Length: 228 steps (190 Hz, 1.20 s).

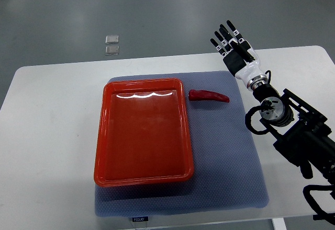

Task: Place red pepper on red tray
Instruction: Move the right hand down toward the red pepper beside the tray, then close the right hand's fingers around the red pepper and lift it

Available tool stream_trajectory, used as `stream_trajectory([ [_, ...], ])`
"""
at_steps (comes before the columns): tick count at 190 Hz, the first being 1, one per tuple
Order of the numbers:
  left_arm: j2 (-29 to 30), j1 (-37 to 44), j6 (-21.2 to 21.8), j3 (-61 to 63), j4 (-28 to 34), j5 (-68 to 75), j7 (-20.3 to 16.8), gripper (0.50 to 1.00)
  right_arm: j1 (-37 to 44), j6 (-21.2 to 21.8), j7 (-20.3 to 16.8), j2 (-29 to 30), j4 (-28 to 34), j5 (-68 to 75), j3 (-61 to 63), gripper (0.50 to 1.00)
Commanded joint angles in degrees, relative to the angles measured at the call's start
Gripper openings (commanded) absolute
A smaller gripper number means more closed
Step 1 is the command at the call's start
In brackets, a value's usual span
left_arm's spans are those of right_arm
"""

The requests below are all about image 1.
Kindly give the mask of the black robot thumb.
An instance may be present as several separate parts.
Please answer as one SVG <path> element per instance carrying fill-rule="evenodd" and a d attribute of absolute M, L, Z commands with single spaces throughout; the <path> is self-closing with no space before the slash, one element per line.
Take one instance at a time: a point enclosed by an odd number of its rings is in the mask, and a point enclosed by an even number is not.
<path fill-rule="evenodd" d="M 250 48 L 251 46 L 246 40 L 237 41 L 236 51 L 246 62 L 253 62 L 255 60 L 255 58 L 248 51 Z"/>

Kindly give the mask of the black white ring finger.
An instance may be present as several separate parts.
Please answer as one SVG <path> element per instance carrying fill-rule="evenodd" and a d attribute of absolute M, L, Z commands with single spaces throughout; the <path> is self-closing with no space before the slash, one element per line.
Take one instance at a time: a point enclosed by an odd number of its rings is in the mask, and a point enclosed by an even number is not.
<path fill-rule="evenodd" d="M 231 45 L 218 31 L 215 31 L 214 34 L 219 39 L 220 43 L 222 44 L 221 45 L 222 48 L 224 48 L 226 51 L 232 51 Z"/>

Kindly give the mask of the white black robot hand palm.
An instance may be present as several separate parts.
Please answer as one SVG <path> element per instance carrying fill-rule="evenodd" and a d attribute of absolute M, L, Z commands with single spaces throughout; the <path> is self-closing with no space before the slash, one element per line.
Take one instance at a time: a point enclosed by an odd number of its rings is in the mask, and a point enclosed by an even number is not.
<path fill-rule="evenodd" d="M 232 51 L 227 51 L 223 62 L 229 72 L 242 80 L 246 87 L 259 87 L 266 84 L 266 73 L 260 69 L 260 60 L 253 47 L 248 51 L 255 58 L 253 62 L 246 62 L 236 51 L 237 45 L 232 45 Z"/>

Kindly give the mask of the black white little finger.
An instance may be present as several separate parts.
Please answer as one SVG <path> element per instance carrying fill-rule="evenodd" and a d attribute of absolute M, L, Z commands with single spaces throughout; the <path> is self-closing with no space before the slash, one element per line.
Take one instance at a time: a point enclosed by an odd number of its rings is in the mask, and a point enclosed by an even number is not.
<path fill-rule="evenodd" d="M 215 39 L 211 38 L 210 39 L 212 45 L 216 48 L 216 50 L 218 51 L 218 53 L 224 58 L 227 56 L 227 51 L 222 48 L 217 42 Z"/>

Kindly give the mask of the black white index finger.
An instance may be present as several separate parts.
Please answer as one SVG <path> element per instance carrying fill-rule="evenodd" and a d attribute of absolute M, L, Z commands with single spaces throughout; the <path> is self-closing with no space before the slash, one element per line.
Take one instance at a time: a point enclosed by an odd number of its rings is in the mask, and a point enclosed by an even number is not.
<path fill-rule="evenodd" d="M 239 44 L 243 43 L 244 38 L 241 35 L 241 33 L 237 30 L 237 28 L 234 26 L 234 24 L 230 20 L 227 20 L 227 25 L 231 29 L 231 31 L 233 32 L 235 38 L 238 40 L 238 43 Z"/>

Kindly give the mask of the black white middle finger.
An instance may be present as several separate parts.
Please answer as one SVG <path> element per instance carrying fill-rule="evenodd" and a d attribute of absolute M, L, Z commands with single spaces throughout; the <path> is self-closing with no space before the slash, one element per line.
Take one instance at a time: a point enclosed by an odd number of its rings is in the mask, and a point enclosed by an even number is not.
<path fill-rule="evenodd" d="M 230 33 L 223 24 L 220 24 L 219 31 L 223 38 L 232 46 L 237 45 L 238 40 L 234 33 Z"/>

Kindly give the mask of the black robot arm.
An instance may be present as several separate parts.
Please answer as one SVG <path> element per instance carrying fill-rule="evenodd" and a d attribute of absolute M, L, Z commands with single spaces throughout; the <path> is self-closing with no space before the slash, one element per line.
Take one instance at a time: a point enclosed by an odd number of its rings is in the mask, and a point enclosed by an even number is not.
<path fill-rule="evenodd" d="M 327 118 L 288 89 L 280 95 L 271 85 L 271 71 L 260 69 L 253 47 L 230 20 L 215 31 L 211 43 L 222 56 L 229 72 L 241 80 L 259 102 L 245 115 L 247 129 L 255 135 L 271 133 L 274 148 L 290 163 L 299 167 L 305 179 L 313 177 L 315 167 L 328 185 L 303 188 L 306 202 L 314 210 L 314 219 L 334 224 L 334 214 L 325 212 L 312 196 L 313 191 L 328 191 L 334 196 L 334 141 Z"/>

